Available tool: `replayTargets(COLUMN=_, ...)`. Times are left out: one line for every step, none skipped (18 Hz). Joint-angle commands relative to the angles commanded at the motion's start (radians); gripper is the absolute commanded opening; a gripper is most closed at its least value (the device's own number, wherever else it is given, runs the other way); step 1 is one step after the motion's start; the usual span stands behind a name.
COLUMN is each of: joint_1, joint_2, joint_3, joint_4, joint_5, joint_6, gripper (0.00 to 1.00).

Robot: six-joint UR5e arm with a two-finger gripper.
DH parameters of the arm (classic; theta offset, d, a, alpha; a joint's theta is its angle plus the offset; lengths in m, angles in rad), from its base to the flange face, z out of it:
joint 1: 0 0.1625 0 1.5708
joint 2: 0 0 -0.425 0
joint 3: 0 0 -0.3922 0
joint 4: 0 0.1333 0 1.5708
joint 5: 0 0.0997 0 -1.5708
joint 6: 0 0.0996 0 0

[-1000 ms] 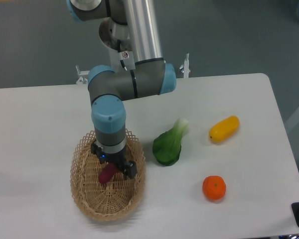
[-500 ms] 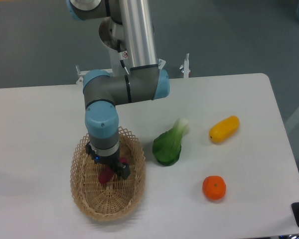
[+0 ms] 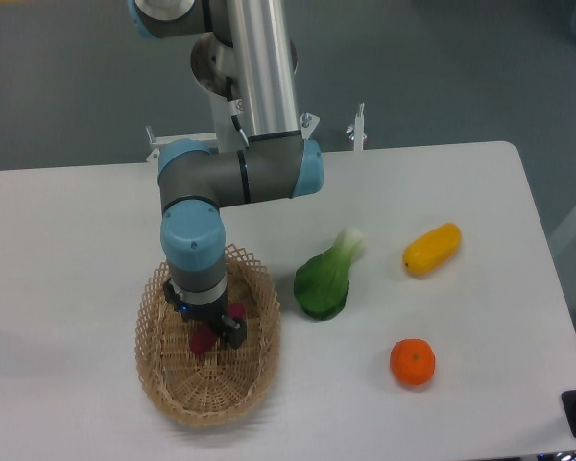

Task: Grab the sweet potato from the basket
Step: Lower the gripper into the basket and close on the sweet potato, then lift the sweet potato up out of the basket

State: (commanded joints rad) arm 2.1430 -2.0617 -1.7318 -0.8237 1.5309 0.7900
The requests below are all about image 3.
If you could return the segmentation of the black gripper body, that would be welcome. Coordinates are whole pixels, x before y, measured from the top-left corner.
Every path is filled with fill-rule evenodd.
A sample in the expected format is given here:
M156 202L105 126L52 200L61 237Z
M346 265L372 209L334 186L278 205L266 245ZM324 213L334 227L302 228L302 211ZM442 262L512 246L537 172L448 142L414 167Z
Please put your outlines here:
M224 331L223 317L228 313L227 296L222 296L212 303L202 305L187 304L179 297L174 297L172 306L184 322L203 322L214 332Z

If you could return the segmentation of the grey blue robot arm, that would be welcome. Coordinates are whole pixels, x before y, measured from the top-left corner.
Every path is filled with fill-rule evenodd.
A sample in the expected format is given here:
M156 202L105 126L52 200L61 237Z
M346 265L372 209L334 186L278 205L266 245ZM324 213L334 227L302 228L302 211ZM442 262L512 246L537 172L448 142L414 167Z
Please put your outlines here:
M162 290L184 321L202 322L238 348L247 325L228 312L221 209L313 194L324 183L320 147L301 131L284 7L279 1L131 1L129 11L145 36L197 36L192 71L226 107L215 148L183 138L159 151L160 243L169 268Z

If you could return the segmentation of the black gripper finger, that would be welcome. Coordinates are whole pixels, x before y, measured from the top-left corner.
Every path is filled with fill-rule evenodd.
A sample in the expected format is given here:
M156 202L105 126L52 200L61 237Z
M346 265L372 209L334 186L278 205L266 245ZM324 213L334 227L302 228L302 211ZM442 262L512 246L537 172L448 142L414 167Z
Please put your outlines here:
M242 316L223 315L213 320L210 328L224 349L239 349L247 339L247 323Z
M186 304L183 302L180 294L175 290L174 285L170 279L166 280L162 285L162 291L165 301L178 313L186 311Z

